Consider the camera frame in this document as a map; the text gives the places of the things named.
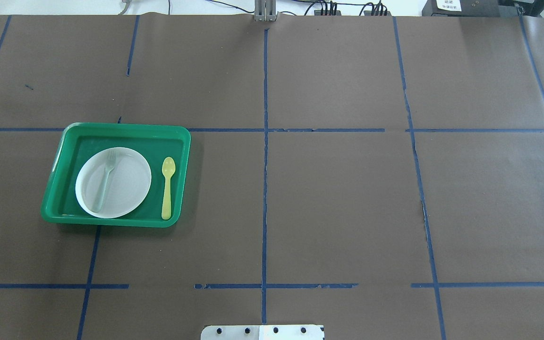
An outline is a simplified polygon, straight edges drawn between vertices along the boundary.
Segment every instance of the plate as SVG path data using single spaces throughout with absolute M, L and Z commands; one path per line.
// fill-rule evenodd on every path
M 108 176 L 108 191 L 99 212 L 93 208 L 104 176 L 109 151 L 117 153 L 117 164 Z M 137 208 L 151 189 L 151 168 L 136 150 L 110 148 L 93 155 L 81 168 L 75 183 L 75 195 L 82 209 L 94 217 L 117 218 Z

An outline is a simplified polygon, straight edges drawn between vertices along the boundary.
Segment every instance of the metal clamp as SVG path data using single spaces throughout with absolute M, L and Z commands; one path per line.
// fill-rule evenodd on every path
M 276 0 L 255 0 L 255 21 L 276 21 Z

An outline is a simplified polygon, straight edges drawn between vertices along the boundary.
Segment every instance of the spoon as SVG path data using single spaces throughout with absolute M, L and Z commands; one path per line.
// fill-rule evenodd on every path
M 162 175 L 165 177 L 165 191 L 162 194 L 161 217 L 164 220 L 171 218 L 171 177 L 175 174 L 175 162 L 167 157 L 162 162 Z

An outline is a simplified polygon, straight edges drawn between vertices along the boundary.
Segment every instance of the tray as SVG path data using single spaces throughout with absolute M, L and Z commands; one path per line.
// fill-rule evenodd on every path
M 75 182 L 84 163 L 96 153 L 123 146 L 141 153 L 151 167 L 153 181 L 144 202 L 117 218 L 97 218 L 86 213 L 75 196 Z M 190 133 L 183 127 L 108 123 L 73 123 L 64 129 L 41 204 L 48 222 L 166 228 L 179 218 L 190 151 Z M 172 215 L 161 218 L 165 157 L 173 157 L 176 172 L 171 179 Z

